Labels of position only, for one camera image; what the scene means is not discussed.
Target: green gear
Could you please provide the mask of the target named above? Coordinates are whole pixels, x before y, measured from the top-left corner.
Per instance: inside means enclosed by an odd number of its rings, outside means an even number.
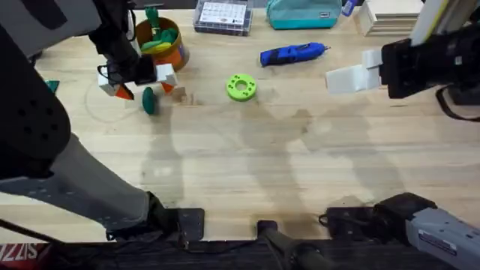
[[[247,74],[235,74],[226,81],[226,93],[234,101],[249,101],[257,92],[255,79]]]

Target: blue hot glue gun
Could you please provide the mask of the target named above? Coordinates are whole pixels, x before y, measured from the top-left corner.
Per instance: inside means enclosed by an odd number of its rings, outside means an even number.
[[[260,53],[260,63],[265,67],[307,61],[321,56],[328,49],[330,47],[317,42],[270,49]]]

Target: red label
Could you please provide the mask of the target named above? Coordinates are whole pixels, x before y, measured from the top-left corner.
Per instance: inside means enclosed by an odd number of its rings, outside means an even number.
[[[43,246],[44,244],[0,244],[0,264],[14,269],[35,269],[38,251]]]

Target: teal zipper bag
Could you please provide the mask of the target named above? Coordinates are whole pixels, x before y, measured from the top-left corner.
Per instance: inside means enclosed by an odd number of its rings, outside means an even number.
[[[331,28],[341,14],[341,0],[268,0],[267,18],[274,29]]]

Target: wooden table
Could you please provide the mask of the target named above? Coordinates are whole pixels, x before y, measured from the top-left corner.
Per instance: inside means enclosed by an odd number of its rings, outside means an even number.
[[[317,223],[327,207],[404,191],[480,226],[480,125],[444,116],[434,91],[389,100],[381,89],[326,90],[325,72],[356,65],[363,50],[398,37],[363,37],[352,18],[330,30],[274,31],[263,10],[255,10],[249,37],[199,34],[192,10],[160,14],[179,24],[190,50],[178,72],[185,91],[162,97],[160,116],[96,86],[104,59],[87,37],[49,48],[37,69],[61,81],[57,96],[85,147],[165,206],[204,208],[206,239],[250,239],[259,219],[278,221],[293,237],[327,238]],[[263,50],[312,41],[331,49],[314,61],[260,67]],[[224,83],[235,73],[256,79],[255,100],[227,97]],[[101,225],[50,205],[5,194],[0,205],[2,218],[59,239],[105,240]],[[3,230],[0,239],[31,241]]]

